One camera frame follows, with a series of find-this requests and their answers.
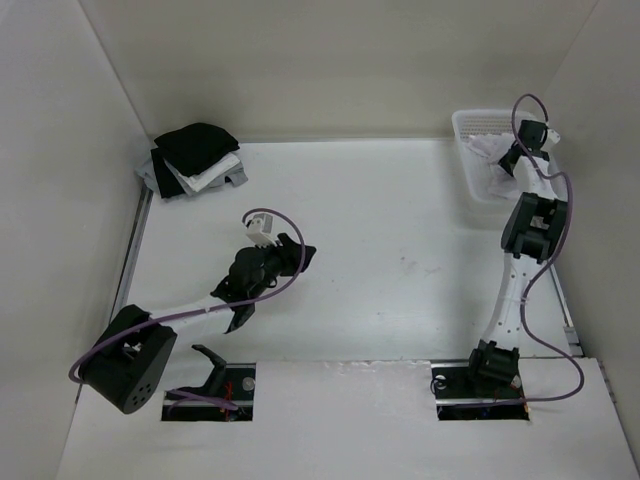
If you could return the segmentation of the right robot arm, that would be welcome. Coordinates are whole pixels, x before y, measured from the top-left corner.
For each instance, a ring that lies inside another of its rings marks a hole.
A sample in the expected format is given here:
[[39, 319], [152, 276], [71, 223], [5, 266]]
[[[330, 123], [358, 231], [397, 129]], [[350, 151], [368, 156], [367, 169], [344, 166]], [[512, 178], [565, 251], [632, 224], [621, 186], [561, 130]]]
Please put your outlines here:
[[523, 313], [533, 284], [543, 275], [563, 238], [568, 204], [554, 191], [548, 172], [549, 156], [543, 151], [547, 125], [523, 120], [516, 128], [514, 143], [498, 162], [517, 180], [520, 189], [501, 236], [502, 282], [490, 322], [463, 373], [466, 388], [479, 396], [521, 388], [518, 370], [521, 332], [550, 351], [566, 355], [533, 335]]

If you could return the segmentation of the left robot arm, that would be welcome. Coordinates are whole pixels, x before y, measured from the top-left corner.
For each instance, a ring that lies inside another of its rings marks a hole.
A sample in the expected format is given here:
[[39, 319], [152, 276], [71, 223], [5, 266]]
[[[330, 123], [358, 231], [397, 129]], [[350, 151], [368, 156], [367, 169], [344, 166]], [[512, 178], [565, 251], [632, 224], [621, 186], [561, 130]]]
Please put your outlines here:
[[228, 334], [255, 313], [255, 305], [286, 290], [308, 268], [317, 248], [281, 233], [271, 244], [239, 250], [228, 274], [204, 304], [154, 317], [137, 305], [123, 307], [96, 344], [70, 371], [70, 378], [100, 393], [124, 414], [139, 410], [161, 383], [178, 340], [171, 322], [223, 313]]

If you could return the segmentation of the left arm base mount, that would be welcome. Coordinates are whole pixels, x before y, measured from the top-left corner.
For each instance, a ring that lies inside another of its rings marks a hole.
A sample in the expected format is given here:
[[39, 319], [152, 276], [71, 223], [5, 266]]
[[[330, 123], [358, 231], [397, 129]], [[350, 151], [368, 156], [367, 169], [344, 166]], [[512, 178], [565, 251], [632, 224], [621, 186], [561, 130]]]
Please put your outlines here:
[[195, 398], [166, 393], [163, 422], [251, 422], [256, 391], [256, 364], [215, 367], [200, 387], [181, 387]]

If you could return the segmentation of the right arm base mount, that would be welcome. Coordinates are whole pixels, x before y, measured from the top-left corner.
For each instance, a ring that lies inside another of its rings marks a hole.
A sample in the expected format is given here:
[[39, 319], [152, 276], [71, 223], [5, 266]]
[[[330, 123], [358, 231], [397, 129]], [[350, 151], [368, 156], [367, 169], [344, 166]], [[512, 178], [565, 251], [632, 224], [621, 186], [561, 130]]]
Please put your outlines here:
[[431, 364], [431, 393], [441, 421], [528, 421], [520, 378], [509, 384], [495, 380], [472, 381], [466, 362]]

